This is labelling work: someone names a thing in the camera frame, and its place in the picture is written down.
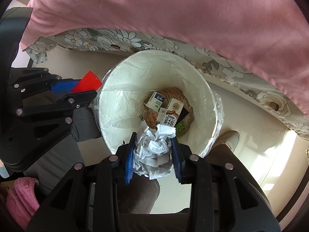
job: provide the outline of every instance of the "shoe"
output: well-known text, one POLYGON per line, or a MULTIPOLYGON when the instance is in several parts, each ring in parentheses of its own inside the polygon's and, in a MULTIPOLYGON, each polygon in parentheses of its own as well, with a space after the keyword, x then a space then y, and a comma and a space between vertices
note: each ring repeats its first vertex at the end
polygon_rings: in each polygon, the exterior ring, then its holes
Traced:
POLYGON ((216 141, 213 147, 224 144, 224 145, 227 145, 232 152, 234 152, 238 142, 239 142, 239 133, 236 131, 229 131, 223 134, 216 141))

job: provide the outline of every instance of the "pink blanket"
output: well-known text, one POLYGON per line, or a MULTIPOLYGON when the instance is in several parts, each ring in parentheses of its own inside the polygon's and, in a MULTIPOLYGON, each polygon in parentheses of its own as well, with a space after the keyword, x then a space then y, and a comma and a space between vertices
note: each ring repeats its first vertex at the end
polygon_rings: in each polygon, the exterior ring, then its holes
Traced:
POLYGON ((40 207, 34 194, 34 186, 38 184, 35 178, 18 178, 7 196, 5 206, 21 228, 26 231, 32 216, 40 207))
POLYGON ((294 0, 31 0, 22 48, 77 28, 148 32, 211 49, 309 117, 309 25, 294 0))

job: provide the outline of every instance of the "plastic bag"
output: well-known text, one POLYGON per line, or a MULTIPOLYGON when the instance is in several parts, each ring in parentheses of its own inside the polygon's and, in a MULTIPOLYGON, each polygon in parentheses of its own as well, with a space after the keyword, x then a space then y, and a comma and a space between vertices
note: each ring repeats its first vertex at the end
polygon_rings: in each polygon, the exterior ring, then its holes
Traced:
POLYGON ((144 113, 143 101, 153 91, 178 87, 193 107, 194 122, 178 138, 192 153, 205 157, 223 124, 223 106, 203 76, 183 58, 166 51, 135 53, 111 69, 93 103, 99 129, 110 151, 128 143, 144 113))

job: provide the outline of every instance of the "crumpled paper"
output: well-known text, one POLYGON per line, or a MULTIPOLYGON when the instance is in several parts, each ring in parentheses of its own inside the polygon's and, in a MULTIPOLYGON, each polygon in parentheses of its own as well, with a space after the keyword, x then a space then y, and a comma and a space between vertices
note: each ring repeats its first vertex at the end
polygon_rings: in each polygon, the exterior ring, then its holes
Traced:
POLYGON ((173 169, 170 139, 175 136, 175 127, 158 124, 157 130, 154 130, 150 129, 144 120, 137 132, 133 172, 145 175, 151 180, 169 175, 173 169))

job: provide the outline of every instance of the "red object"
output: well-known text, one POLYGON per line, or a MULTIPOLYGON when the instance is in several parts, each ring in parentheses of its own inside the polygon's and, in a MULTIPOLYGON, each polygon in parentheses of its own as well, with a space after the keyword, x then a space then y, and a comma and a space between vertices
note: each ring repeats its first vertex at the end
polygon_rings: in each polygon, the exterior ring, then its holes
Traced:
POLYGON ((94 75, 91 71, 89 71, 79 83, 73 88, 72 92, 81 92, 86 90, 98 90, 102 82, 98 79, 96 75, 94 75))

